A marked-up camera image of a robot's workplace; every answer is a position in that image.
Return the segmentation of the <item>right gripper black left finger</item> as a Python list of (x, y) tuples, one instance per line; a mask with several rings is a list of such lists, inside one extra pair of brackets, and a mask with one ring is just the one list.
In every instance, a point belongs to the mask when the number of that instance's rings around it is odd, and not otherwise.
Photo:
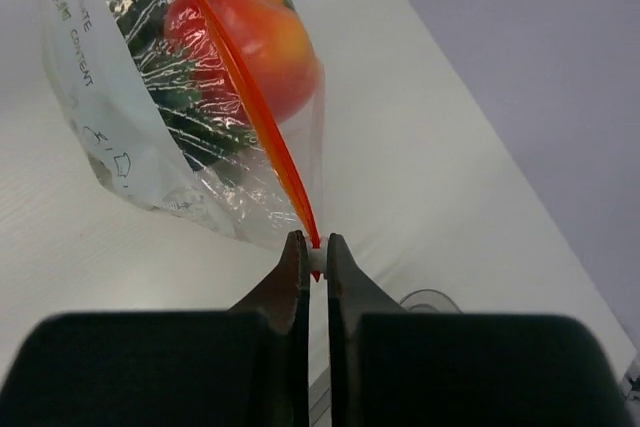
[(306, 426), (310, 261), (300, 232), (226, 310), (67, 312), (26, 337), (5, 426)]

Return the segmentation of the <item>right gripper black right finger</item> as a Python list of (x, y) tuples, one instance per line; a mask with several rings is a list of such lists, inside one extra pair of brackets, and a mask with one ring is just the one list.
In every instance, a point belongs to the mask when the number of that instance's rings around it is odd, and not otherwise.
[(410, 313), (330, 236), (336, 426), (629, 426), (609, 361), (576, 319)]

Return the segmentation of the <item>plastic pineapple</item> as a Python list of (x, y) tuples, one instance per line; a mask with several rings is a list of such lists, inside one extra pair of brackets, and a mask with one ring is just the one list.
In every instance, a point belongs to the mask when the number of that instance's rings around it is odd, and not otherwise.
[(144, 85), (190, 167), (213, 169), (225, 183), (241, 177), (240, 153), (257, 145), (250, 124), (201, 112), (192, 62), (164, 37), (173, 0), (107, 0)]

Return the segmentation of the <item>clear orange zip top bag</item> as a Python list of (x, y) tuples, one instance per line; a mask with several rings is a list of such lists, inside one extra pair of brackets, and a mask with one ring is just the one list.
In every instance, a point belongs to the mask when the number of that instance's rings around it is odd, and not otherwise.
[(224, 236), (321, 245), (324, 68), (292, 0), (39, 0), (98, 181)]

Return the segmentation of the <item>red tomato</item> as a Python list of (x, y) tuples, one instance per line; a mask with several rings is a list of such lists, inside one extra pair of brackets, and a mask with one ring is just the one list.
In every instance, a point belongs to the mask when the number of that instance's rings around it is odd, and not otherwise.
[[(291, 0), (209, 0), (262, 89), (273, 117), (296, 115), (319, 84), (319, 65), (309, 35)], [(201, 93), (198, 108), (248, 124), (238, 93), (208, 33), (196, 0), (173, 0), (164, 18), (170, 47), (192, 62)]]

